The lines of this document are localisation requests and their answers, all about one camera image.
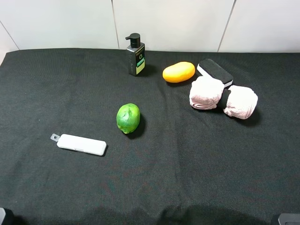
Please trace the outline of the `black pump bottle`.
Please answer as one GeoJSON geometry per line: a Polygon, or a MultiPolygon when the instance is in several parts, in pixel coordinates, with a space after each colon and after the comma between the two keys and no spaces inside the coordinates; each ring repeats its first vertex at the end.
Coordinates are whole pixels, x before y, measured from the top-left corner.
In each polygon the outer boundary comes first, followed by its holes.
{"type": "Polygon", "coordinates": [[[130,40],[126,48],[128,73],[137,76],[145,68],[145,44],[139,33],[132,33],[125,39],[130,40]]]}

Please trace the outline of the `green lime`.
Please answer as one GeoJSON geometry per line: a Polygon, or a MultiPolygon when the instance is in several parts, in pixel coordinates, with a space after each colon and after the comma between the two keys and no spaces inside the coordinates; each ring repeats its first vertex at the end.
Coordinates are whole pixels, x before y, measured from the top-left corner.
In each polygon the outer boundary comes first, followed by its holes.
{"type": "Polygon", "coordinates": [[[121,106],[116,115],[117,127],[125,134],[132,133],[140,123],[140,115],[140,110],[135,104],[121,106]]]}

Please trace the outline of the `yellow lemon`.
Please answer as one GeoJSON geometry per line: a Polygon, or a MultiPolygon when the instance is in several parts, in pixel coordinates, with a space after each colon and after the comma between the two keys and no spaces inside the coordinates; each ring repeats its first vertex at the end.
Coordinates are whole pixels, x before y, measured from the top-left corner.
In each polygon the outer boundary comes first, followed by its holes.
{"type": "Polygon", "coordinates": [[[166,82],[180,83],[190,79],[195,74],[195,66],[190,62],[179,62],[163,70],[162,76],[166,82]]]}

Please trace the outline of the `pink rolled towel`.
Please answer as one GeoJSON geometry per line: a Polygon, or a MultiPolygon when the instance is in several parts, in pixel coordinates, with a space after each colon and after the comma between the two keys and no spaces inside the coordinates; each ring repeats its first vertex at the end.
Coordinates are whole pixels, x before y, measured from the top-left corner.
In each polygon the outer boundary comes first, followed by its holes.
{"type": "Polygon", "coordinates": [[[192,82],[189,102],[198,110],[212,110],[217,107],[238,119],[248,119],[254,112],[258,96],[251,88],[232,85],[228,89],[217,79],[204,76],[192,82]]]}

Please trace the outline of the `black table cloth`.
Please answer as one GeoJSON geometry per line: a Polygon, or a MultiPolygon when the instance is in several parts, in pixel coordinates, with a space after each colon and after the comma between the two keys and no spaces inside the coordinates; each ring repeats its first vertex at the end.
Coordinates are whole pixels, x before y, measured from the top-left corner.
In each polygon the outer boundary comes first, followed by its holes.
{"type": "Polygon", "coordinates": [[[22,50],[0,66],[0,205],[17,225],[267,225],[300,211],[300,56],[22,50]],[[189,104],[192,80],[163,69],[212,59],[258,95],[251,117],[189,104]],[[116,115],[132,103],[135,131],[116,115]],[[52,134],[107,144],[103,156],[61,149],[52,134]]]}

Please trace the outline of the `black and white eraser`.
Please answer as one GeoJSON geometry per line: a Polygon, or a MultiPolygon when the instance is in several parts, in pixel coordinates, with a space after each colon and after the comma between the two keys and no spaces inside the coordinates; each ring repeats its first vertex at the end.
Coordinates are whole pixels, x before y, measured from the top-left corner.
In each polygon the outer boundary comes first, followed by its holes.
{"type": "Polygon", "coordinates": [[[200,61],[197,65],[197,71],[202,76],[220,80],[225,88],[233,84],[233,76],[212,59],[200,61]]]}

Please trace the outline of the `white rectangular case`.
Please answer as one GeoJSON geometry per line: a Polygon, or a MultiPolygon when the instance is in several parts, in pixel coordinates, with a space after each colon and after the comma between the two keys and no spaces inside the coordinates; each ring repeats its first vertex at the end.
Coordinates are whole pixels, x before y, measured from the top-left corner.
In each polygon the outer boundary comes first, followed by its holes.
{"type": "Polygon", "coordinates": [[[55,141],[57,146],[61,149],[73,150],[97,156],[103,156],[107,147],[107,144],[104,141],[67,134],[62,134],[61,136],[52,134],[50,139],[55,141]]]}

